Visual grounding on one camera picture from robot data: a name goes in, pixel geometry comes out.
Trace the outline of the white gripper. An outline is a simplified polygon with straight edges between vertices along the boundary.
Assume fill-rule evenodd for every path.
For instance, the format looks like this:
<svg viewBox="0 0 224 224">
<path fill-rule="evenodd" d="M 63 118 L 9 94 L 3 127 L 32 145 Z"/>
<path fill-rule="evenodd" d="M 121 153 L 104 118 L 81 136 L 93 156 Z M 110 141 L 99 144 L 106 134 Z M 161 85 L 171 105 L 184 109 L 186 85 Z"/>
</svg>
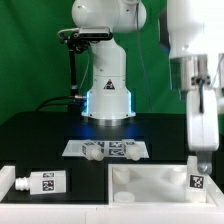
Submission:
<svg viewBox="0 0 224 224">
<path fill-rule="evenodd" d="M 219 147 L 219 127 L 216 95 L 204 89 L 203 97 L 198 90 L 187 93 L 187 138 L 191 151 L 198 151 L 197 169 L 200 174 L 212 173 L 212 152 Z"/>
</svg>

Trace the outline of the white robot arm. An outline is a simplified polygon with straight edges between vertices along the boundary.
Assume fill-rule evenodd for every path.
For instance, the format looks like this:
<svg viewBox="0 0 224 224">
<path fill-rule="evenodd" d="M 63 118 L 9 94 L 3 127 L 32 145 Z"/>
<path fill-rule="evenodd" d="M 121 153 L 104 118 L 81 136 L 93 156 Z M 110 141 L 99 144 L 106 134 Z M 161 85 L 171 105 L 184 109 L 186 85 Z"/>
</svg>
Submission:
<svg viewBox="0 0 224 224">
<path fill-rule="evenodd" d="M 180 65 L 181 89 L 186 93 L 189 149 L 197 155 L 198 171 L 212 172 L 212 153 L 219 147 L 219 14 L 224 5 L 208 0 L 168 0 L 169 60 Z M 89 37 L 93 53 L 93 84 L 83 115 L 96 121 L 124 120 L 131 111 L 126 88 L 126 53 L 114 33 L 140 30 L 146 22 L 141 0 L 75 0 L 72 18 L 80 37 Z"/>
</svg>

